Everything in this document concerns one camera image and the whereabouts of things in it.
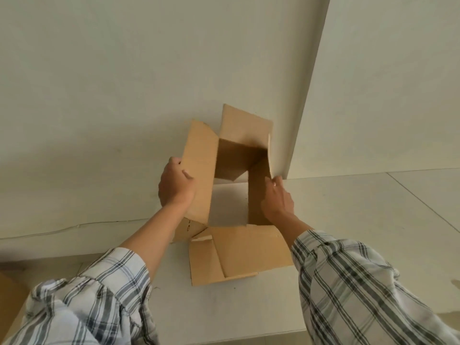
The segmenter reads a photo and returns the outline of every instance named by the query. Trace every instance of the white wall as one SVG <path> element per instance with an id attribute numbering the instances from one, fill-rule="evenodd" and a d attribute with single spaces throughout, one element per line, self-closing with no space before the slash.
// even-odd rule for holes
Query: white wall
<path id="1" fill-rule="evenodd" d="M 272 119 L 286 166 L 321 0 L 0 0 L 0 236 L 139 219 L 190 119 Z"/>
<path id="2" fill-rule="evenodd" d="M 289 178 L 460 167 L 460 0 L 331 0 Z"/>

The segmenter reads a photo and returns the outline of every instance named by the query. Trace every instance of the shirt sleeve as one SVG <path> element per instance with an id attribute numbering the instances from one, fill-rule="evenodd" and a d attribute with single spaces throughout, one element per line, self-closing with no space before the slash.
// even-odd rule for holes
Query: shirt sleeve
<path id="1" fill-rule="evenodd" d="M 460 332 L 406 290 L 399 272 L 365 244 L 309 230 L 291 252 L 314 344 L 460 344 Z"/>
<path id="2" fill-rule="evenodd" d="M 112 249 L 70 281 L 36 286 L 22 327 L 6 344 L 158 345 L 147 308 L 150 291 L 141 257 Z"/>

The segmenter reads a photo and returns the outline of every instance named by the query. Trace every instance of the floor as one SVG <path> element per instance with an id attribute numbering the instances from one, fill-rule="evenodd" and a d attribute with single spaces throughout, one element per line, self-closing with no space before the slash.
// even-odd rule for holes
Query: floor
<path id="1" fill-rule="evenodd" d="M 25 284 L 29 288 L 42 281 L 49 279 L 70 279 L 83 271 L 89 264 L 97 259 L 99 254 L 71 256 L 62 258 L 37 259 L 17 263 L 0 264 L 0 270 L 15 281 Z M 18 315 L 9 335 L 19 325 L 22 315 Z M 306 331 L 287 334 L 276 334 L 251 339 L 230 340 L 213 344 L 225 345 L 297 345 L 309 344 L 309 336 Z"/>

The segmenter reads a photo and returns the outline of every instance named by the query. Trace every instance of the forearm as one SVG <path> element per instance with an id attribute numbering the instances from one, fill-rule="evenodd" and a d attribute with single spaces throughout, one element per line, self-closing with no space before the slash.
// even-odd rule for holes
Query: forearm
<path id="1" fill-rule="evenodd" d="M 181 202 L 166 204 L 120 245 L 134 251 L 142 258 L 149 270 L 151 280 L 187 207 L 187 204 Z"/>
<path id="2" fill-rule="evenodd" d="M 289 248 L 292 247 L 295 239 L 303 232 L 313 230 L 311 226 L 297 218 L 293 213 L 276 213 L 270 218 L 270 221 L 281 232 Z"/>

